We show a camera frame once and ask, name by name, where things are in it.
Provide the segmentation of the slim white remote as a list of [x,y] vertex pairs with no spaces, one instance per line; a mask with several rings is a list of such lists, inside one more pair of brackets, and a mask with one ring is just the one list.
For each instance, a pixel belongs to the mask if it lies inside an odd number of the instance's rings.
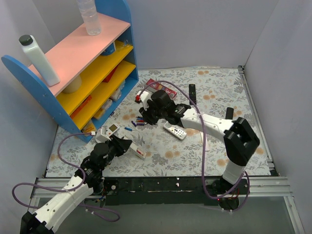
[[137,157],[141,159],[146,158],[146,153],[133,142],[131,143],[129,150],[131,153],[133,153],[134,155],[136,155]]

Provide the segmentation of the pile of small batteries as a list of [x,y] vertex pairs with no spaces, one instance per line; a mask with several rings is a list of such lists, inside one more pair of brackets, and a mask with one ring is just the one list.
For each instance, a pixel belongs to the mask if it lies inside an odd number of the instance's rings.
[[137,126],[144,126],[147,123],[144,121],[143,117],[137,116],[135,120],[131,120],[131,127],[124,127],[125,130],[127,131],[132,131],[133,128],[137,127]]

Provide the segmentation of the black remote control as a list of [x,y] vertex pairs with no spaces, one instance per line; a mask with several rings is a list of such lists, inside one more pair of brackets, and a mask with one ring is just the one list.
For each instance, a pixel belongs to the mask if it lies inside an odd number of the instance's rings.
[[233,119],[234,117],[234,108],[227,107],[225,119]]

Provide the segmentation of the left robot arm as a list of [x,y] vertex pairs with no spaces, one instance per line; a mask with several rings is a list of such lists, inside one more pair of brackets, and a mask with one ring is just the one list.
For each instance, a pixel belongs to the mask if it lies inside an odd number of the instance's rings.
[[54,234],[62,222],[88,196],[103,191],[102,172],[115,157],[126,153],[133,142],[113,136],[105,143],[97,143],[91,153],[78,166],[75,174],[44,206],[23,215],[21,234]]

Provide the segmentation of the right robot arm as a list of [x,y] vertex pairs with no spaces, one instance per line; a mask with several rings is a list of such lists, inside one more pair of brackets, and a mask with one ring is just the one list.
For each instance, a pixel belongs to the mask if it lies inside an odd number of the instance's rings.
[[239,117],[231,120],[201,114],[195,107],[174,103],[163,90],[153,94],[140,91],[136,95],[136,102],[142,103],[139,112],[150,125],[164,119],[171,125],[201,131],[205,136],[213,136],[224,143],[229,163],[222,175],[220,187],[227,194],[237,190],[237,181],[260,144],[246,119]]

